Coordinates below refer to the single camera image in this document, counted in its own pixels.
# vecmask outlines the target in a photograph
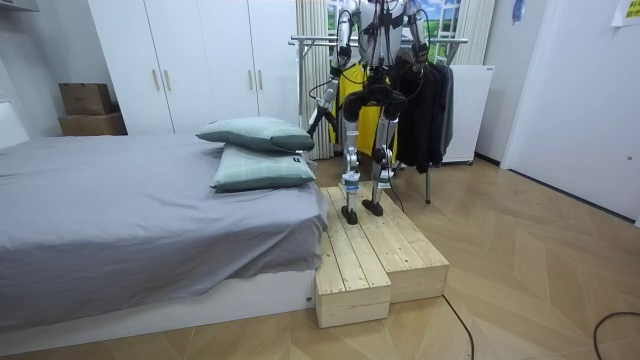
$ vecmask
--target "robot leg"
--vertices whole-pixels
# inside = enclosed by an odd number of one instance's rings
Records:
[[[349,225],[358,223],[358,215],[355,211],[356,194],[360,189],[360,172],[358,171],[358,117],[360,109],[364,106],[365,99],[362,91],[354,91],[344,99],[340,112],[342,128],[342,146],[344,156],[344,172],[342,184],[347,193],[347,205],[340,211]]]
[[[389,143],[393,140],[400,112],[402,112],[407,105],[407,99],[397,91],[391,91],[386,97],[386,99],[382,99],[382,102],[386,106],[378,120],[376,143],[371,153],[373,160],[373,173],[371,174],[373,190],[371,200],[362,201],[362,205],[375,216],[383,215],[380,199],[382,197],[382,191],[391,187],[392,176],[391,165],[393,154],[389,149]]]
[[[371,153],[373,160],[373,172],[371,174],[373,190],[371,200],[362,200],[362,205],[375,216],[383,215],[382,206],[380,205],[382,191],[391,188],[393,154],[389,149],[389,142],[393,140],[397,125],[397,117],[395,119],[388,119],[384,113],[380,115],[376,129],[375,148]]]

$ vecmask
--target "metal robot leg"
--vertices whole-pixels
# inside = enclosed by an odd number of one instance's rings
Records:
[[[340,211],[349,225],[358,223],[356,214],[356,194],[360,189],[360,172],[358,171],[358,117],[360,109],[366,103],[362,91],[354,91],[347,95],[340,112],[340,124],[342,129],[342,146],[344,154],[344,171],[342,174],[342,184],[347,193],[347,205]]]
[[[391,188],[393,153],[389,149],[389,142],[393,140],[397,125],[397,117],[395,119],[388,119],[385,116],[385,112],[380,115],[376,129],[375,148],[371,153],[373,160],[373,172],[371,174],[373,190],[371,200],[362,200],[362,205],[375,216],[383,215],[382,205],[380,205],[382,191]]]
[[[358,152],[356,148],[358,121],[343,121],[342,128],[342,139],[344,139],[344,172],[342,174],[342,184],[347,193],[347,205],[342,207],[341,212],[349,225],[355,225],[358,223],[358,215],[355,211],[356,194],[360,189]]]

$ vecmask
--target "blue sticker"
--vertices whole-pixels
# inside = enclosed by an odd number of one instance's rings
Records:
[[[522,21],[522,17],[524,16],[524,1],[525,0],[515,0],[513,3],[513,14],[511,14],[512,24]]]

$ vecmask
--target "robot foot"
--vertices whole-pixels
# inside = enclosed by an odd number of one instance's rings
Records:
[[[362,206],[375,216],[382,216],[384,214],[380,203],[374,204],[371,200],[362,200]]]
[[[347,219],[347,224],[356,225],[358,223],[358,214],[356,214],[355,211],[349,212],[346,205],[340,209],[340,212],[342,212],[342,216]]]

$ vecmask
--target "white bed frame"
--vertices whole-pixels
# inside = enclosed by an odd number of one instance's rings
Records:
[[[0,356],[313,307],[315,270],[225,280],[195,298],[0,334]]]

